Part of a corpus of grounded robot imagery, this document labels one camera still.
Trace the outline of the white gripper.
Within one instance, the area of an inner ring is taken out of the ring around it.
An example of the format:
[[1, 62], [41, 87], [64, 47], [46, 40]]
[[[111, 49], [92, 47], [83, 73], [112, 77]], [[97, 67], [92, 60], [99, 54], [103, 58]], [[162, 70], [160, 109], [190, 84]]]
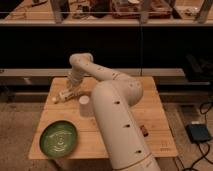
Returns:
[[83, 76], [79, 73], [75, 73], [70, 71], [67, 75], [67, 87], [66, 89], [60, 92], [60, 96], [62, 98], [68, 97], [71, 93], [69, 88], [74, 87], [72, 89], [72, 96], [77, 97], [81, 93], [81, 87], [79, 86], [83, 81]]

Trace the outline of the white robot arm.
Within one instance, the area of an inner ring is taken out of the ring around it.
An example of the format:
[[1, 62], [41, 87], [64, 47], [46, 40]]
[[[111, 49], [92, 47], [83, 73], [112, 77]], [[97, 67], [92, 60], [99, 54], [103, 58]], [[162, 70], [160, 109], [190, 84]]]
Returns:
[[161, 171], [130, 109], [143, 96], [141, 83], [125, 73], [95, 64], [90, 53], [73, 54], [69, 62], [72, 69], [67, 88], [59, 97], [66, 101], [76, 96], [84, 74], [98, 80], [91, 100], [113, 170]]

